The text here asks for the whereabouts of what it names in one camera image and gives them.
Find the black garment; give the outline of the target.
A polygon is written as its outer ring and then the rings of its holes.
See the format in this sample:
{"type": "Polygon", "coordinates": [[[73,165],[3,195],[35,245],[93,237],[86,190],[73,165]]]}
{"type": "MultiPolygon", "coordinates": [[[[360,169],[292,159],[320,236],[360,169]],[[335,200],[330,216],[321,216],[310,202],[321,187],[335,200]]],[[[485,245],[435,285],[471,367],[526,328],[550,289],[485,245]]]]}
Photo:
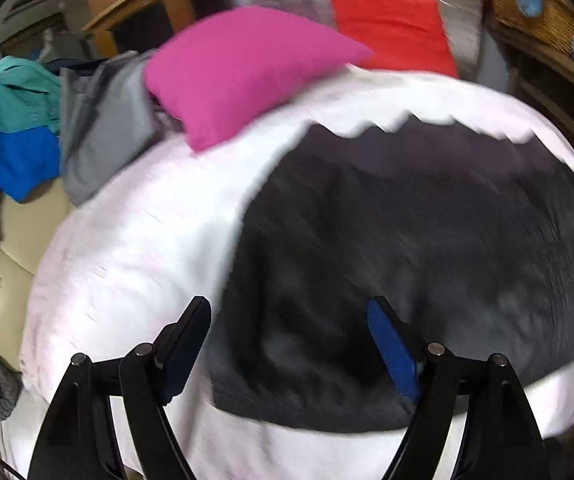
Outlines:
{"type": "Polygon", "coordinates": [[[220,410],[330,432],[405,427],[367,327],[386,298],[532,384],[574,360],[574,173],[537,138],[411,118],[309,128],[247,207],[207,342],[220,410]]]}

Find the beige sofa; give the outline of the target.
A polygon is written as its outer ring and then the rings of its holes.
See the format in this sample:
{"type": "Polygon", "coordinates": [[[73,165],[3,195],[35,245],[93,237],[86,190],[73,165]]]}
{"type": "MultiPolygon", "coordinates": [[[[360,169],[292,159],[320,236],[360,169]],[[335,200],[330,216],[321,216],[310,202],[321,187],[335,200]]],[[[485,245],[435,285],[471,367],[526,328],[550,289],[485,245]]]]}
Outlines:
{"type": "Polygon", "coordinates": [[[0,191],[0,357],[14,370],[34,274],[71,209],[60,179],[39,185],[22,203],[0,191]]]}

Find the white bed blanket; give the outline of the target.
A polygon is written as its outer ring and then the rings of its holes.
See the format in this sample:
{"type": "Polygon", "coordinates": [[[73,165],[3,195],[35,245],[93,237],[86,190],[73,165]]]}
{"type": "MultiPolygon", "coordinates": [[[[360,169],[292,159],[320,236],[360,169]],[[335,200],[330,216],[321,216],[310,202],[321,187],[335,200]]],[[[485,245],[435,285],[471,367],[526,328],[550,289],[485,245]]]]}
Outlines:
{"type": "MultiPolygon", "coordinates": [[[[571,145],[540,112],[429,73],[348,68],[203,154],[191,154],[182,136],[161,142],[74,209],[46,248],[19,352],[25,388],[1,424],[7,461],[29,471],[48,401],[74,353],[124,356],[175,321],[191,297],[206,296],[215,307],[244,208],[305,127],[318,122],[349,138],[369,124],[395,131],[409,115],[435,125],[457,120],[516,143],[537,136],[574,172],[571,145]]],[[[526,393],[546,436],[564,429],[574,422],[574,362],[526,393]]],[[[376,479],[403,436],[286,429],[225,414],[209,401],[199,366],[167,408],[199,478],[376,479]]]]}

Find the blue jacket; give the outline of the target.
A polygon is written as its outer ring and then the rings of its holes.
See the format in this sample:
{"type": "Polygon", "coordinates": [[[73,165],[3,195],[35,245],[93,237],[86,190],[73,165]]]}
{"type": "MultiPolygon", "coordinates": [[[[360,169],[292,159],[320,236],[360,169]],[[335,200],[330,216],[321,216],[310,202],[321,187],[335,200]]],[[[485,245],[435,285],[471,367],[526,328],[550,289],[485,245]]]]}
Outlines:
{"type": "Polygon", "coordinates": [[[60,142],[48,128],[0,132],[0,189],[21,203],[39,185],[60,175],[60,142]]]}

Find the wooden shelf unit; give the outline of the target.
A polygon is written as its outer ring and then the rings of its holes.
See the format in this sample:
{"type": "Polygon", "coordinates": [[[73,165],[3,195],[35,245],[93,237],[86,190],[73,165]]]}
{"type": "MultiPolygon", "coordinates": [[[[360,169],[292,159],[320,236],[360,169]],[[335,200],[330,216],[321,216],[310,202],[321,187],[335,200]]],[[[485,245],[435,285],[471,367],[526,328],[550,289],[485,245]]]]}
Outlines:
{"type": "Polygon", "coordinates": [[[538,40],[488,22],[509,68],[510,93],[548,118],[574,148],[574,61],[538,40]]]}

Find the teal garment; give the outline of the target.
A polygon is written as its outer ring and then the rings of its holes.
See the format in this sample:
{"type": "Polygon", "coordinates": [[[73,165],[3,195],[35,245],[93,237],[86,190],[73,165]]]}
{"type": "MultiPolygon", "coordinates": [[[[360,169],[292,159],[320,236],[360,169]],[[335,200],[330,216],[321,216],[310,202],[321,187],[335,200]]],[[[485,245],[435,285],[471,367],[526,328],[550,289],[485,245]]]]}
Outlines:
{"type": "Polygon", "coordinates": [[[60,78],[24,58],[0,60],[0,132],[45,127],[60,132],[60,78]]]}

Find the pink cushion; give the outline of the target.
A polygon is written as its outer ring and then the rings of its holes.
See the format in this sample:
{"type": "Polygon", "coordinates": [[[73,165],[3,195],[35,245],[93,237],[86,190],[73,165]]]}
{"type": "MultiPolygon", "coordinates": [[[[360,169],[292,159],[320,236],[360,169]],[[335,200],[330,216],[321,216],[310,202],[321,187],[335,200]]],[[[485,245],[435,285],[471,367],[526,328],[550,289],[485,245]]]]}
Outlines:
{"type": "Polygon", "coordinates": [[[229,141],[311,82],[372,52],[296,14],[243,6],[213,14],[167,41],[146,63],[144,82],[182,122],[195,152],[229,141]]]}

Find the red cushion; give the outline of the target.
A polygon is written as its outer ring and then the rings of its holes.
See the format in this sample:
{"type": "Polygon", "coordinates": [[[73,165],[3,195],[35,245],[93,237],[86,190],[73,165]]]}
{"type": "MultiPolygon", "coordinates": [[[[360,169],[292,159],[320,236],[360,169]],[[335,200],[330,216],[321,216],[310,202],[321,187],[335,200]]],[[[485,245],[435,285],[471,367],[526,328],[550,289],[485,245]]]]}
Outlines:
{"type": "Polygon", "coordinates": [[[457,77],[436,0],[330,0],[337,31],[368,47],[365,70],[457,77]]]}

